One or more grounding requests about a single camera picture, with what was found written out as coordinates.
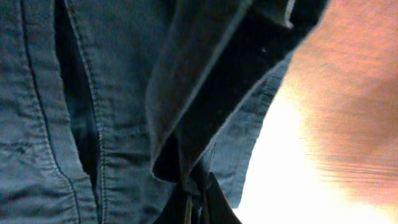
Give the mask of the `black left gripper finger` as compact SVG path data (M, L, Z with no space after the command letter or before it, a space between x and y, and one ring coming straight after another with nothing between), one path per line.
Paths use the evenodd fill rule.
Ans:
M214 173L210 172L203 189L202 224L242 224L234 214Z

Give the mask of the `dark blue shorts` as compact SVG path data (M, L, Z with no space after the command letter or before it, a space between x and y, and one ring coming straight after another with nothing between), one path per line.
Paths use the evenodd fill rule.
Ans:
M1 222L200 223L238 207L327 1L1 0Z

